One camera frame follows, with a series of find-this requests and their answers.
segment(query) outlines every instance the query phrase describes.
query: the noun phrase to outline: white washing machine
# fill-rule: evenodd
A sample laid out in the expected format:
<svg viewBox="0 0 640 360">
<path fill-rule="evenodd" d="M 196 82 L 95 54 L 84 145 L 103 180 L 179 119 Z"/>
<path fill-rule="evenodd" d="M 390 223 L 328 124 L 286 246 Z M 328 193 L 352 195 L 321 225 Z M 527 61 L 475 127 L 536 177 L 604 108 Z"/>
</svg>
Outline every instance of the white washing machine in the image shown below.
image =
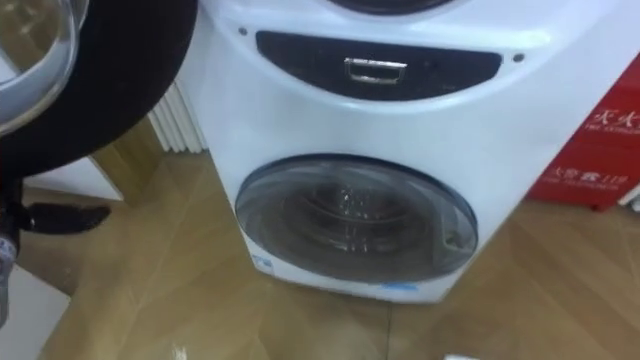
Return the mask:
<svg viewBox="0 0 640 360">
<path fill-rule="evenodd" d="M 396 302 L 447 293 L 640 48 L 637 0 L 204 1 L 191 95 L 256 268 Z"/>
</svg>

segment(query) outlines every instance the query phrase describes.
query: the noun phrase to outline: glass door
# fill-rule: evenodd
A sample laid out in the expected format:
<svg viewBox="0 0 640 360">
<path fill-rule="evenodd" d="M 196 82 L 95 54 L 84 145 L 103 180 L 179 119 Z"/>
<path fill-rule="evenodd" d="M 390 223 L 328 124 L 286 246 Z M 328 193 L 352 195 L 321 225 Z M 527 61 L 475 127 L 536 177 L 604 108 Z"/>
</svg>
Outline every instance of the glass door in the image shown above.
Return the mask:
<svg viewBox="0 0 640 360">
<path fill-rule="evenodd" d="M 375 15 L 416 13 L 452 0 L 330 0 L 348 9 Z"/>
<path fill-rule="evenodd" d="M 463 266 L 475 216 L 452 189 L 412 169 L 355 156 L 282 160 L 243 184 L 236 215 L 272 255 L 370 283 L 422 281 Z"/>
</svg>

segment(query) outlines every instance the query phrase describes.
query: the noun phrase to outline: red sign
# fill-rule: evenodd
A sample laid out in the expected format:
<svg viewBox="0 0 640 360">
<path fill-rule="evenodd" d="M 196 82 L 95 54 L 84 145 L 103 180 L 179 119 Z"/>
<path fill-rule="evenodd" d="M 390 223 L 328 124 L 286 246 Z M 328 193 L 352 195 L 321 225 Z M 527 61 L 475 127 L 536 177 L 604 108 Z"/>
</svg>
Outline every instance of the red sign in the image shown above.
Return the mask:
<svg viewBox="0 0 640 360">
<path fill-rule="evenodd" d="M 604 210 L 640 183 L 638 159 L 640 152 L 569 143 L 531 188 L 529 196 Z"/>
<path fill-rule="evenodd" d="M 534 199 L 598 210 L 640 183 L 640 57 L 531 188 Z"/>
</svg>

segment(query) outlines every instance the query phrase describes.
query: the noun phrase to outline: door handle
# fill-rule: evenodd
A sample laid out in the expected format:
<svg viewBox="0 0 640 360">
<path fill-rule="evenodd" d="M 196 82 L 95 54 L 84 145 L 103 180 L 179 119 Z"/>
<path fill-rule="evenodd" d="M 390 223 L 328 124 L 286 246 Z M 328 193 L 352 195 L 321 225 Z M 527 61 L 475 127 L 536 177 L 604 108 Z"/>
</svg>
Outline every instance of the door handle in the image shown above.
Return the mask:
<svg viewBox="0 0 640 360">
<path fill-rule="evenodd" d="M 397 85 L 407 68 L 405 63 L 359 58 L 345 58 L 344 66 L 351 80 L 375 85 Z"/>
</svg>

